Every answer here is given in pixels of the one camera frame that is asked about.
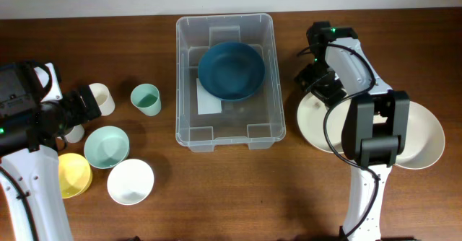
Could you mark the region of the cream cup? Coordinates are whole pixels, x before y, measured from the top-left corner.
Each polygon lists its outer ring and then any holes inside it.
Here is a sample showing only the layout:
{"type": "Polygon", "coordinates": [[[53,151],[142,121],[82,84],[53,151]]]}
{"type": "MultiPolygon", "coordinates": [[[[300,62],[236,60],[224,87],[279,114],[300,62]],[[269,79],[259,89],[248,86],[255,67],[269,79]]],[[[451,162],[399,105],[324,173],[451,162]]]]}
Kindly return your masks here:
{"type": "Polygon", "coordinates": [[[115,110],[116,105],[108,87],[101,83],[93,83],[90,85],[90,90],[98,104],[101,116],[110,115],[115,110]]]}

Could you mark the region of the light grey cup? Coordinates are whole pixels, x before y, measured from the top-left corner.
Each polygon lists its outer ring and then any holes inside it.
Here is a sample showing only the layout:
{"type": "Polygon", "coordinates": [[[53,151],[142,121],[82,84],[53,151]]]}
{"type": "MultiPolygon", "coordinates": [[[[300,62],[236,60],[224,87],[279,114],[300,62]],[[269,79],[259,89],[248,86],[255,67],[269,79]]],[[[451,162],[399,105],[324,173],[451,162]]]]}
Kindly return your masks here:
{"type": "Polygon", "coordinates": [[[77,125],[69,128],[64,132],[64,137],[71,144],[77,143],[84,137],[84,127],[82,125],[77,125]]]}

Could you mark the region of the cream bowl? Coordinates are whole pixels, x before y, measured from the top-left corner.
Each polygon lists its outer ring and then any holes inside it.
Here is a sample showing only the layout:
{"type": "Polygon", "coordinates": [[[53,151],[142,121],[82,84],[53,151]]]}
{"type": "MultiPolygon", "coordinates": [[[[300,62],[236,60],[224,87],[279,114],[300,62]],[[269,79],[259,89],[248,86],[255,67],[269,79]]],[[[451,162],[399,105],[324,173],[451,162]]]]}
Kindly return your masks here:
{"type": "Polygon", "coordinates": [[[445,134],[439,120],[424,106],[410,102],[404,150],[396,166],[422,170],[433,166],[443,155],[445,134]]]}
{"type": "MultiPolygon", "coordinates": [[[[343,154],[341,132],[344,127],[350,101],[334,108],[328,118],[328,137],[340,154],[343,154]]],[[[305,140],[316,149],[331,153],[323,133],[323,121],[328,108],[315,95],[308,93],[302,98],[297,109],[297,124],[305,140]]]]}

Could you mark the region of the mint green cup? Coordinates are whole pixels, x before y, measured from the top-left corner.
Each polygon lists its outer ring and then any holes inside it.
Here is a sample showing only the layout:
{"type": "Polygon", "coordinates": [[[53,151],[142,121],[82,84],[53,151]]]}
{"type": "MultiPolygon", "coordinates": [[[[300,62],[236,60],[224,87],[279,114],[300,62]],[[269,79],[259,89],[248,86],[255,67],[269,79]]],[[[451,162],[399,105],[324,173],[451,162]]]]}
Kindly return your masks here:
{"type": "Polygon", "coordinates": [[[147,116],[155,116],[162,109],[160,91],[153,84],[140,84],[131,92],[131,103],[147,116]]]}

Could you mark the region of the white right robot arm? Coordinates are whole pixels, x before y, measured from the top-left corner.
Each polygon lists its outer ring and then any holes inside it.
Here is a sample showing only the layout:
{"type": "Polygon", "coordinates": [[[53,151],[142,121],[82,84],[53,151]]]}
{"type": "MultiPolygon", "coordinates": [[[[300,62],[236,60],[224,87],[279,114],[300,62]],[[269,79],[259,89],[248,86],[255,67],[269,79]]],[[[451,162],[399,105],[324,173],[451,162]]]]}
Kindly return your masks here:
{"type": "Polygon", "coordinates": [[[385,183],[405,147],[409,96],[380,78],[352,28],[314,22],[306,37],[308,46],[299,54],[314,60],[295,82],[326,106],[320,131],[352,172],[339,239],[380,240],[385,183]]]}

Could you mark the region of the dark blue bowl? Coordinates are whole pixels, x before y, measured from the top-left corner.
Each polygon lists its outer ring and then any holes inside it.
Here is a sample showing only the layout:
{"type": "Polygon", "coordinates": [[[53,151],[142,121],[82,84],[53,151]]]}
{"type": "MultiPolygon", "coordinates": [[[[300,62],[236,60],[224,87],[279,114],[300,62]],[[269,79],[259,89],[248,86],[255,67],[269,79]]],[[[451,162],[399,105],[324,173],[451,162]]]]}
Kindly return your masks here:
{"type": "Polygon", "coordinates": [[[250,45],[224,42],[201,57],[198,77],[210,94],[225,101],[241,101],[254,95],[266,78],[260,54],[250,45]]]}

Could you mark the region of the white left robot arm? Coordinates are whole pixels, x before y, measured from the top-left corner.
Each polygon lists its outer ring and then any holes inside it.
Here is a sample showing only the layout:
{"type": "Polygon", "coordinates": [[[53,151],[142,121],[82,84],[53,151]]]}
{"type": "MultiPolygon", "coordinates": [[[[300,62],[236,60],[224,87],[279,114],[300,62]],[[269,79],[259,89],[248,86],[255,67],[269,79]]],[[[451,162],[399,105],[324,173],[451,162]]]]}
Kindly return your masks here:
{"type": "Polygon", "coordinates": [[[52,63],[1,68],[1,188],[16,240],[72,240],[56,139],[101,115],[89,86],[61,92],[52,63]]]}

